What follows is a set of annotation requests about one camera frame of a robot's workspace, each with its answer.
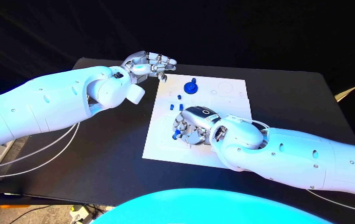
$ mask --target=robot forearm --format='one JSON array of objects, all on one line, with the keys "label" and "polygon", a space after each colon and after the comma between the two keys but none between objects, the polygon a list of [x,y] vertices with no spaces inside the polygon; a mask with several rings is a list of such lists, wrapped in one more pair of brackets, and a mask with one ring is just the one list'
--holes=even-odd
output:
[{"label": "robot forearm", "polygon": [[[355,193],[355,146],[293,130],[260,131],[238,117],[229,115],[222,119],[212,112],[205,107],[189,107],[180,120],[187,127],[206,128],[205,140],[229,169],[252,171],[297,188]],[[189,135],[196,131],[176,137],[195,144],[197,140]]]},{"label": "robot forearm", "polygon": [[140,51],[120,67],[98,66],[42,76],[0,95],[0,145],[26,135],[66,128],[117,107],[125,98],[137,104],[144,90],[134,83],[153,74],[166,80],[163,70],[174,70],[161,60],[160,68],[151,70],[153,59],[147,56]]}]

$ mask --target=blue object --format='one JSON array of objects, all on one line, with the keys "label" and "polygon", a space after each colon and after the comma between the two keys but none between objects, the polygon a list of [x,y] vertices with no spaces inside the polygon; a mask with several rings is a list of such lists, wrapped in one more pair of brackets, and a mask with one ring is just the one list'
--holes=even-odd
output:
[{"label": "blue object", "polygon": [[196,79],[192,78],[190,82],[187,82],[183,86],[183,90],[187,94],[193,94],[197,91]]},{"label": "blue object", "polygon": [[107,223],[329,223],[307,212],[238,192],[174,189],[141,196],[94,220]]},{"label": "blue object", "polygon": [[176,136],[180,134],[180,131],[176,129],[174,131],[174,135],[172,136],[172,138],[176,140]]}]

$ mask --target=black curtain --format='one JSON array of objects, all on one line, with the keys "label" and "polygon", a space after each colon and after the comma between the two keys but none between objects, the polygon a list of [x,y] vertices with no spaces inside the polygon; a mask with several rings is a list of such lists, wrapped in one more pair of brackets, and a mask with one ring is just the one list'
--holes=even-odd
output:
[{"label": "black curtain", "polygon": [[0,0],[0,93],[81,57],[314,71],[353,83],[353,0]]}]

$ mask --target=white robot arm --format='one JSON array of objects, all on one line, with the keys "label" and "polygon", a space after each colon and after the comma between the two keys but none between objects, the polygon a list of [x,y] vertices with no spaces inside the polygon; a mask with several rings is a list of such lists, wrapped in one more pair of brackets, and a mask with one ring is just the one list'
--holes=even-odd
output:
[{"label": "white robot arm", "polygon": [[265,129],[258,130],[245,120],[232,115],[221,118],[206,107],[189,107],[173,122],[173,139],[210,144],[234,171],[252,171],[297,188],[355,193],[353,145],[262,123]]},{"label": "white robot arm", "polygon": [[42,76],[0,95],[0,145],[29,134],[69,127],[127,98],[138,103],[147,76],[166,82],[169,57],[140,51],[121,66],[91,67]]}]

